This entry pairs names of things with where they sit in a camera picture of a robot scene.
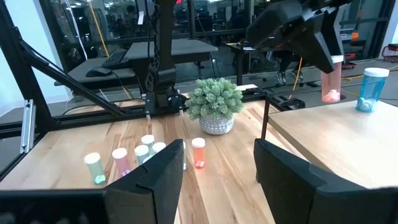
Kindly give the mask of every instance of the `wooden tabletop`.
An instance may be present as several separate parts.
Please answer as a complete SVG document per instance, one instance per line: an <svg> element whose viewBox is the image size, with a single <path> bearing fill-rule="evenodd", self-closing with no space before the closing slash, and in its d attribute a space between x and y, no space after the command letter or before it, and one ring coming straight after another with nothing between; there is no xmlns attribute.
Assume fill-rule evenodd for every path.
<svg viewBox="0 0 398 224"><path fill-rule="evenodd" d="M83 157L98 152L107 184L120 178L111 151L125 147L133 168L137 167L134 148L141 137L153 134L155 141L170 143L183 139L187 148L187 170L178 203L175 223L275 223L261 186L255 180L253 158L255 138L262 128L264 102L245 103L234 116L232 130L222 136L204 133L198 121L170 115L133 119L117 123L49 132L0 183L0 189L88 189L93 184ZM195 169L191 140L206 139L206 166ZM299 154L272 126L267 140Z"/></svg>
<svg viewBox="0 0 398 224"><path fill-rule="evenodd" d="M270 114L269 124L310 162L367 188L398 186L398 108L356 101Z"/></svg>

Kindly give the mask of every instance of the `floor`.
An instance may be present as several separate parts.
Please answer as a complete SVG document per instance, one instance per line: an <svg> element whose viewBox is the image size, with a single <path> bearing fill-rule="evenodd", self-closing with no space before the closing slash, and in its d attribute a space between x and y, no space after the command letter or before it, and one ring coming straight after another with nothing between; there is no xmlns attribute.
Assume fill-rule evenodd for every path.
<svg viewBox="0 0 398 224"><path fill-rule="evenodd" d="M234 68L233 68L233 54L230 53L229 49L226 47L220 47L219 52L215 53L212 61L202 62L201 64L205 67L204 69L199 70L196 65L193 63L185 63L176 66L177 71L177 88L181 92L188 92L195 88L195 82L198 78L213 78L220 77L218 71L221 73L221 77L226 77L231 79L231 81L235 82L236 77L234 76ZM380 68L391 68L395 66L395 64L390 62L383 62L381 60L365 60L357 62L357 66L352 70L343 71L343 76L355 76L363 73L363 70L367 67L380 67ZM303 76L305 82L312 82L319 80L320 72L316 68L306 67L303 68ZM382 98L393 98L398 99L398 72L392 72L387 82L383 88ZM287 79L287 85L279 88L275 88L275 84L277 83L275 79L275 72L262 72L262 73L250 73L244 75L243 83L244 84L255 84L261 88L267 88L271 91L281 92L281 91L291 91L294 83L294 77L291 76ZM360 84L362 82L362 78L356 78L352 81L343 81L342 86L352 85L352 84ZM133 94L135 98L139 97L139 91L137 86L128 86L129 91ZM312 87L303 86L297 87L297 91L310 90ZM352 101L356 100L357 96L351 94L359 93L360 85L351 86L351 87L343 87L343 94L346 96L346 99L343 101ZM122 91L121 88L110 88L102 90L103 95L97 91L96 93L106 98L109 101L120 101L127 100L128 97L125 92ZM306 107L320 106L323 105L321 102L320 91L313 91L311 93L297 94L294 95L295 98L300 98L306 104ZM398 106L398 100L383 100L386 103L390 103L392 105ZM50 112L52 116L59 116L64 114L66 111L76 108L79 106L92 105L92 102L85 99L82 96L74 96L70 101L63 103L53 103L49 105ZM0 117L0 124L13 122L13 121L21 121L23 115L23 110L21 108L16 108L10 111L8 114ZM20 137L9 138L9 139L0 139L0 170L3 170L19 153L19 144Z"/></svg>

